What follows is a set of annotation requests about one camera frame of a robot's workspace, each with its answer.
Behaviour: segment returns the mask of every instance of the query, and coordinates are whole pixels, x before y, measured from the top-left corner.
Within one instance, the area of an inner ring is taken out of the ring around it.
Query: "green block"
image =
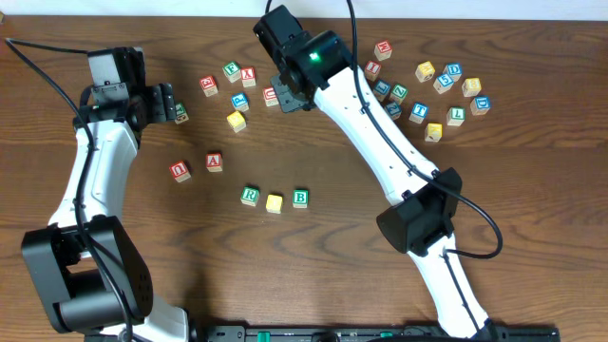
[[[465,119],[465,109],[461,107],[452,107],[449,110],[449,117],[454,120],[464,120]]]
[[[294,190],[294,208],[308,207],[308,190]]]
[[[408,95],[408,89],[402,85],[397,84],[392,88],[391,94],[403,100],[406,98],[406,95]]]
[[[224,66],[224,74],[226,74],[226,76],[232,76],[237,72],[240,72],[240,67],[237,66],[237,63],[235,62],[230,62],[227,65]]]
[[[177,115],[182,115],[182,114],[186,114],[186,108],[183,106],[182,103],[177,103],[175,105],[175,113]]]
[[[270,333],[269,332],[258,332],[257,333],[257,342],[270,342]]]
[[[240,195],[240,201],[243,204],[256,206],[259,199],[259,190],[245,186],[243,193]]]

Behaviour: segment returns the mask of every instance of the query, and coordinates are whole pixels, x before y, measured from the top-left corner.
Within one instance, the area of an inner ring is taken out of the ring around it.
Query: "alphabet block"
[[[444,73],[456,82],[463,75],[463,69],[460,67],[460,63],[450,63],[444,69]]]
[[[244,67],[240,71],[240,78],[243,80],[243,86],[255,86],[256,85],[256,72],[252,67]]]
[[[471,102],[471,113],[473,115],[484,115],[490,110],[490,98],[487,96],[478,96]]]
[[[399,117],[401,116],[401,107],[397,103],[387,104],[384,107],[384,110],[387,111],[387,114],[389,114],[390,118],[393,119],[394,121],[399,119]]]
[[[273,87],[264,89],[264,101],[266,102],[266,106],[278,105],[278,99]]]
[[[416,68],[416,77],[420,83],[426,82],[435,75],[435,68],[430,62],[424,62]]]
[[[225,65],[223,68],[224,75],[230,83],[234,83],[240,79],[240,67],[238,67],[236,62],[230,62]]]
[[[378,80],[376,86],[373,88],[373,95],[375,95],[378,101],[383,102],[389,94],[390,85],[382,80]]]
[[[400,105],[406,99],[406,95],[408,95],[408,90],[404,86],[396,84],[392,88],[389,101],[395,101]]]
[[[177,163],[171,165],[170,170],[171,175],[173,175],[173,179],[178,182],[183,182],[191,178],[190,172],[188,172],[188,168],[183,161],[178,161]]]
[[[447,112],[447,125],[459,126],[465,121],[465,109],[461,107],[452,107]]]
[[[202,88],[202,91],[205,93],[206,97],[216,95],[218,93],[218,85],[216,84],[216,80],[213,79],[213,76],[201,78],[200,87]]]
[[[421,124],[427,116],[428,107],[424,104],[415,103],[409,114],[409,119],[417,124]]]
[[[294,208],[308,207],[308,190],[294,190]]]
[[[373,62],[373,61],[369,61],[366,65],[365,65],[365,78],[367,78],[370,81],[375,81],[376,78],[378,78],[378,75],[380,74],[380,69],[382,68],[382,66],[380,66],[379,64]]]
[[[176,124],[183,124],[190,119],[190,118],[188,118],[188,113],[186,113],[186,108],[183,106],[182,103],[175,104],[175,113],[176,113],[176,118],[175,118]]]
[[[437,143],[442,137],[442,127],[440,123],[429,123],[425,129],[425,141]]]
[[[223,161],[220,153],[207,154],[206,158],[207,170],[209,172],[220,172],[222,170]]]
[[[283,206],[283,198],[278,195],[268,195],[266,200],[266,211],[273,214],[280,214]]]
[[[256,206],[259,199],[259,190],[245,186],[243,193],[240,195],[240,202],[243,204]]]
[[[247,101],[247,97],[245,93],[239,93],[232,97],[232,106],[238,111],[247,111],[249,110],[249,102]]]
[[[242,114],[240,114],[238,110],[228,115],[226,119],[228,119],[228,124],[230,124],[232,129],[235,130],[235,133],[238,133],[240,130],[247,126],[245,118],[243,118]]]
[[[437,92],[440,94],[443,94],[446,91],[450,90],[452,86],[454,86],[454,81],[446,74],[437,77],[437,79],[435,80],[435,84],[433,85],[433,87],[435,87],[435,90],[437,90]]]
[[[480,91],[482,91],[482,82],[478,78],[466,79],[463,83],[465,97],[476,96]]]
[[[378,61],[384,61],[392,54],[392,46],[389,44],[389,41],[380,42],[373,49],[373,54],[376,55]]]

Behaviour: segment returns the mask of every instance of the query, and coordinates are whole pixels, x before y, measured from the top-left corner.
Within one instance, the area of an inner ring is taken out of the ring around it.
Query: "table surface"
[[[327,116],[282,114],[261,90],[276,68],[251,32],[255,19],[8,17],[0,35],[55,46],[145,50],[147,82],[172,83],[185,124],[145,129],[128,176],[123,225],[146,261],[154,290],[202,322],[252,325],[402,325],[434,321],[436,311],[409,257],[396,253],[375,217],[388,207],[370,168]],[[302,20],[313,33],[333,29],[351,42],[346,20]],[[500,224],[503,253],[463,259],[490,317],[509,325],[555,325],[563,341],[608,339],[608,27],[602,23],[360,20],[360,60],[390,39],[381,78],[409,88],[398,126],[440,169],[454,167],[464,195]],[[74,99],[91,83],[86,58],[23,47]],[[237,134],[226,122],[229,96],[243,91],[221,67],[256,68],[244,89],[251,109]],[[492,109],[446,127],[439,143],[408,121],[413,102],[445,123],[468,106],[458,89],[439,95],[414,70],[462,64],[479,77]],[[199,78],[213,75],[207,98]],[[67,186],[76,153],[65,102],[8,48],[0,47],[0,340],[74,340],[47,318],[20,254],[23,234],[46,227]],[[224,171],[204,157],[220,150]],[[192,179],[176,183],[169,165],[186,160]],[[256,208],[242,187],[261,189]],[[296,187],[311,191],[306,210],[291,207]],[[281,215],[266,213],[282,193]],[[495,238],[460,206],[460,248],[487,252]]]

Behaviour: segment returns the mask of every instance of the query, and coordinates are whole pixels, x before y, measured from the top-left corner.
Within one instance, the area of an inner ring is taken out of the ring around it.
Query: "white background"
[[[608,0],[352,0],[361,18],[608,20]],[[0,0],[11,14],[259,17],[266,0]],[[346,17],[344,0],[275,0],[297,17]]]

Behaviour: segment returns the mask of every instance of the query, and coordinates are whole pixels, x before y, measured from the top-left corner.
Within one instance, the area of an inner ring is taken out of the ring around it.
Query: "blue block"
[[[452,76],[452,75],[462,75],[463,74],[463,70],[460,67],[460,63],[450,63],[447,65],[447,74]]]
[[[454,81],[452,80],[452,78],[447,76],[446,74],[443,74],[443,75],[437,77],[437,81],[439,81],[439,83],[442,86],[449,86],[449,85],[454,84]]]
[[[401,107],[397,103],[387,104],[385,107],[387,113],[389,113],[390,117],[395,119],[395,117],[399,117],[401,115]]]
[[[425,118],[427,116],[428,107],[424,104],[415,103],[414,108],[411,110],[414,115]]]
[[[475,98],[475,105],[477,109],[489,109],[490,108],[490,98],[487,96],[479,96]]]
[[[244,93],[239,93],[232,97],[232,105],[234,107],[238,107],[240,105],[246,105],[246,104],[247,104],[247,97],[245,97]]]
[[[373,90],[381,95],[387,95],[390,90],[390,85],[382,80],[378,80],[378,83]]]

